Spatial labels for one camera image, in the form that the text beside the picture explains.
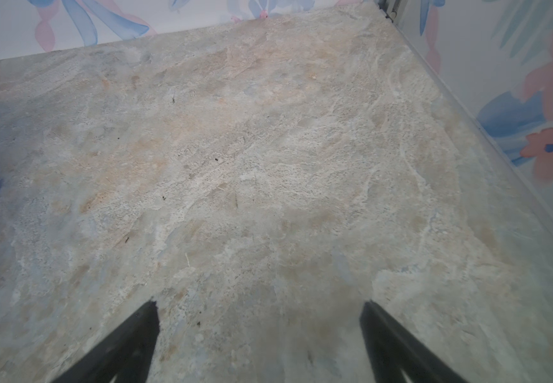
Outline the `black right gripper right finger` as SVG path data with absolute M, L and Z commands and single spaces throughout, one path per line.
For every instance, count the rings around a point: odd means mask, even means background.
M 359 325 L 376 382 L 466 383 L 378 303 L 364 303 Z

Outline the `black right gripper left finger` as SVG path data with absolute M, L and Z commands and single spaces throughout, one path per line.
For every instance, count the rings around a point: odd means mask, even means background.
M 148 301 L 55 382 L 145 382 L 160 332 L 157 302 Z

